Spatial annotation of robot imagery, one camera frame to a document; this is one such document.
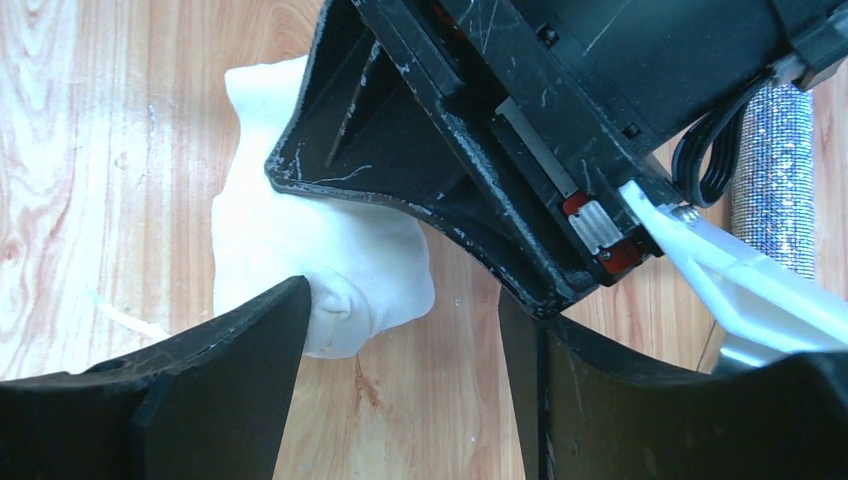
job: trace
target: white plastic bracket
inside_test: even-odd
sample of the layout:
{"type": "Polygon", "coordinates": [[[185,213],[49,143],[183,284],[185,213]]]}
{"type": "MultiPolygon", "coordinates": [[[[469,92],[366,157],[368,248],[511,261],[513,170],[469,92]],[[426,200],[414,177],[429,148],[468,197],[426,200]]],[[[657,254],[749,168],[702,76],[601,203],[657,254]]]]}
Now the white plastic bracket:
{"type": "Polygon", "coordinates": [[[746,363],[762,366],[797,352],[848,350],[848,302],[841,297],[694,210],[654,206],[632,180],[619,192],[727,331],[729,343],[751,357],[746,363]]]}

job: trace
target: black cable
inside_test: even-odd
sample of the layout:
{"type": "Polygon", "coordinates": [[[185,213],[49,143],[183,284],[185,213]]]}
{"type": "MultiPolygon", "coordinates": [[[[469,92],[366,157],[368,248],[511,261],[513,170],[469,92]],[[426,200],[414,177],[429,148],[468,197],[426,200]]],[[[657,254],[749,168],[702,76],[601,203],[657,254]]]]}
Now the black cable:
{"type": "Polygon", "coordinates": [[[672,178],[690,204],[707,208],[727,192],[739,164],[742,122],[748,103],[770,78],[771,72],[755,78],[738,95],[698,120],[677,144],[671,162],[672,178]],[[701,178],[701,165],[710,145],[710,163],[701,178]]]}

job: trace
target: black plastic housing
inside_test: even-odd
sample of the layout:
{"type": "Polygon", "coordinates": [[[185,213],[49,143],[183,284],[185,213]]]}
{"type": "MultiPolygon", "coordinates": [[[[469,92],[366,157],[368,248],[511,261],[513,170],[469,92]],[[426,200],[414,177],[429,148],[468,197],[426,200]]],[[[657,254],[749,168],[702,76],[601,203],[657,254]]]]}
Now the black plastic housing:
{"type": "Polygon", "coordinates": [[[651,152],[792,54],[787,19],[818,25],[843,3],[330,0],[266,173],[280,192],[416,216],[544,317],[662,255],[618,188],[680,203],[651,152]],[[590,250],[555,177],[602,207],[632,265],[611,273],[590,250]]]}

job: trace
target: white cloth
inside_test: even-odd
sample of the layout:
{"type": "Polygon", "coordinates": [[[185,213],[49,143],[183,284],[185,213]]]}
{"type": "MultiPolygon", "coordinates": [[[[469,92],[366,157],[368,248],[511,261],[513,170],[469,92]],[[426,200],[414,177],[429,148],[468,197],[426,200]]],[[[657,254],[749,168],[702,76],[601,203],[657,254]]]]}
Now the white cloth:
{"type": "Polygon", "coordinates": [[[425,315],[435,290],[424,233],[413,217],[280,194],[268,183],[264,163],[294,112],[306,60],[225,74],[241,138],[212,203],[214,309],[221,315],[304,275],[313,297],[304,354],[343,358],[374,335],[425,315]]]}

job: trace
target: wooden floor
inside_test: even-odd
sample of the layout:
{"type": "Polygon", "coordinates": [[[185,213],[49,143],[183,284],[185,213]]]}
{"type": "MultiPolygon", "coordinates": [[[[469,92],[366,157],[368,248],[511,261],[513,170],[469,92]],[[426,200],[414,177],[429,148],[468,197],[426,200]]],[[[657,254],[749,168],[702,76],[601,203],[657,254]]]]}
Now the wooden floor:
{"type": "MultiPolygon", "coordinates": [[[[98,296],[171,332],[209,319],[210,205],[239,137],[224,72],[306,54],[318,7],[0,2],[0,378],[77,372],[150,343],[98,296]]],[[[820,278],[843,296],[846,82],[843,69],[816,104],[820,278]]],[[[718,206],[709,218],[728,216],[718,206]]],[[[435,309],[355,359],[304,360],[278,478],[522,477],[499,288],[455,245],[429,239],[435,309]]],[[[713,325],[666,260],[567,313],[688,368],[713,325]]]]}

